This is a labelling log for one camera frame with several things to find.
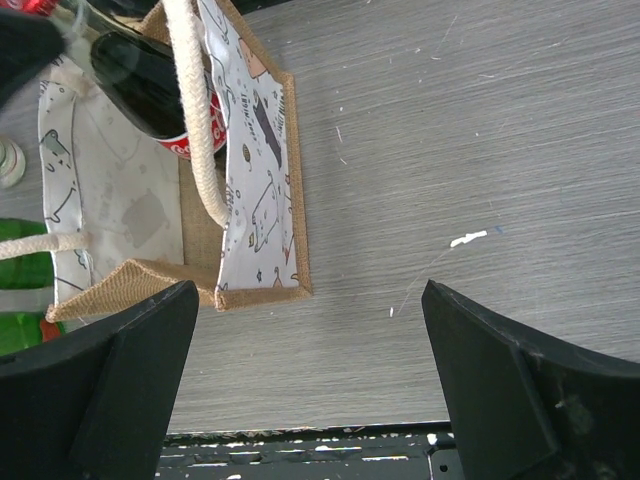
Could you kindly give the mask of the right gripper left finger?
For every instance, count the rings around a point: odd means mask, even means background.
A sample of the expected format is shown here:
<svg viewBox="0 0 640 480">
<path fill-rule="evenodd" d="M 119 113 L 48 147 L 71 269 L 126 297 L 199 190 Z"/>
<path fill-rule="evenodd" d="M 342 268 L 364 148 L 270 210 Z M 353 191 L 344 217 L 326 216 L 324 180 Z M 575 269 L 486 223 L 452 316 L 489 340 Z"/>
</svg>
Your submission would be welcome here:
<svg viewBox="0 0 640 480">
<path fill-rule="evenodd" d="M 183 281 L 2 356 L 2 478 L 154 478 L 198 309 Z"/>
</svg>

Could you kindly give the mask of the canvas tote bag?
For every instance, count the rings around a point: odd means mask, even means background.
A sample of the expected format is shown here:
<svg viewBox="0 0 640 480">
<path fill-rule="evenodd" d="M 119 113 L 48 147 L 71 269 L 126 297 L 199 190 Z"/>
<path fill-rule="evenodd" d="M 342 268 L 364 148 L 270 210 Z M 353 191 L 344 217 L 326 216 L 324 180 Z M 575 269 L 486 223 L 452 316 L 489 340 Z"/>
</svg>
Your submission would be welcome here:
<svg viewBox="0 0 640 480">
<path fill-rule="evenodd" d="M 161 1 L 133 28 L 166 40 L 191 158 L 137 129 L 93 85 L 41 79 L 37 144 L 46 234 L 1 240 L 1 261 L 49 252 L 51 323 L 122 311 L 181 282 L 220 311 L 311 293 L 293 76 L 228 1 Z"/>
</svg>

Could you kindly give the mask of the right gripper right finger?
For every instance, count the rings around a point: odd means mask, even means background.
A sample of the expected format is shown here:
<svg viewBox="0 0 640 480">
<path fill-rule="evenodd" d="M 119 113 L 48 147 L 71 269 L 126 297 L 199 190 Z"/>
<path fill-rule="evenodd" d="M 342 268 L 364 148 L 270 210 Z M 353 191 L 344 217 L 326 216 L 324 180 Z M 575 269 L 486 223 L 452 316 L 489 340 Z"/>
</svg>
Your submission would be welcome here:
<svg viewBox="0 0 640 480">
<path fill-rule="evenodd" d="M 639 365 L 429 281 L 422 309 L 468 479 L 636 479 Z"/>
</svg>

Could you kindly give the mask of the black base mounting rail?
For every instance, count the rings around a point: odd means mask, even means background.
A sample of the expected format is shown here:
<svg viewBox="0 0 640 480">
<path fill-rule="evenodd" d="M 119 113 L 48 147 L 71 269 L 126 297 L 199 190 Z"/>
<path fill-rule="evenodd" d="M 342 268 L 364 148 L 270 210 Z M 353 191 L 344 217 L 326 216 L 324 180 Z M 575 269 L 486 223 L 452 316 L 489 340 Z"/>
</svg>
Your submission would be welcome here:
<svg viewBox="0 0 640 480">
<path fill-rule="evenodd" d="M 463 479 L 448 422 L 169 434 L 157 479 Z"/>
</svg>

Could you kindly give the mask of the cola glass bottle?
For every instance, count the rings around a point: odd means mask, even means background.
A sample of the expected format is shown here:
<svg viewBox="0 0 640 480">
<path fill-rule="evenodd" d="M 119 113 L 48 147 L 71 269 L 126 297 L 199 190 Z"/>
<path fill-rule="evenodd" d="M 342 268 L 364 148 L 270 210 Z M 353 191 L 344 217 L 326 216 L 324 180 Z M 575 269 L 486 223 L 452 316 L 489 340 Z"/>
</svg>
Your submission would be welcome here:
<svg viewBox="0 0 640 480">
<path fill-rule="evenodd" d="M 150 1 L 3 1 L 1 7 L 39 15 L 62 33 L 66 55 L 49 80 L 84 95 L 99 87 L 142 133 L 190 159 L 171 47 L 133 28 Z"/>
</svg>

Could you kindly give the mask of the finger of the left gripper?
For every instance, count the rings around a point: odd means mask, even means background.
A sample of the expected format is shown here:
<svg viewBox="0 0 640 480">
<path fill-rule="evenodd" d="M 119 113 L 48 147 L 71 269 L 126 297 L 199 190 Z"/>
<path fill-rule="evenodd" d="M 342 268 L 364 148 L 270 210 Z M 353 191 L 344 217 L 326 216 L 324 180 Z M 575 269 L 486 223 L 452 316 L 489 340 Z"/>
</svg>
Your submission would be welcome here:
<svg viewBox="0 0 640 480">
<path fill-rule="evenodd" d="M 66 43 L 47 18 L 1 9 L 1 107 L 63 54 Z"/>
</svg>

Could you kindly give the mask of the clear glass bottle near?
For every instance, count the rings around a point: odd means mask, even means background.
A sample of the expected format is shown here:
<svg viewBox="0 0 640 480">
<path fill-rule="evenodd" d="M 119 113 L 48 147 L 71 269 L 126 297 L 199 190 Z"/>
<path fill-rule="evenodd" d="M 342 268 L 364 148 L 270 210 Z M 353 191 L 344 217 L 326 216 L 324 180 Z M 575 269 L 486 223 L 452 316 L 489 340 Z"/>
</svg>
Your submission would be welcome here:
<svg viewBox="0 0 640 480">
<path fill-rule="evenodd" d="M 8 189 L 18 184 L 26 170 L 26 158 L 22 149 L 11 139 L 2 136 L 0 141 L 0 184 Z"/>
</svg>

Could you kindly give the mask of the green bottle yellow label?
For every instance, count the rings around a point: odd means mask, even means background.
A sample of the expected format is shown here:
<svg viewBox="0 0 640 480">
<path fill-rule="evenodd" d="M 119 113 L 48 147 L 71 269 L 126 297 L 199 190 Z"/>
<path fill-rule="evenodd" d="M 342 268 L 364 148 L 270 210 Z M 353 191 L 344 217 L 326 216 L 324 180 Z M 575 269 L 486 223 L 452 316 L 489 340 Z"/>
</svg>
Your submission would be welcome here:
<svg viewBox="0 0 640 480">
<path fill-rule="evenodd" d="M 24 219 L 1 219 L 1 240 L 14 240 L 46 234 L 41 222 Z M 1 261 L 2 290 L 30 290 L 52 287 L 54 268 L 49 252 L 23 255 Z"/>
</svg>

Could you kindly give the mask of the green bottle front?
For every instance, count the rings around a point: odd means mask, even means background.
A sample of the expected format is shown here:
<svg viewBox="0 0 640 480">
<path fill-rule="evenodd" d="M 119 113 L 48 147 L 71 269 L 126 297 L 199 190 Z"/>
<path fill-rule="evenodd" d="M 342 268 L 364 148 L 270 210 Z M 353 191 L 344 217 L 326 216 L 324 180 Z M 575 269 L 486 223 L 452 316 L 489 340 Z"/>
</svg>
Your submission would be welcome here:
<svg viewBox="0 0 640 480">
<path fill-rule="evenodd" d="M 12 354 L 64 334 L 64 325 L 48 322 L 43 312 L 2 313 L 0 318 L 0 354 Z"/>
</svg>

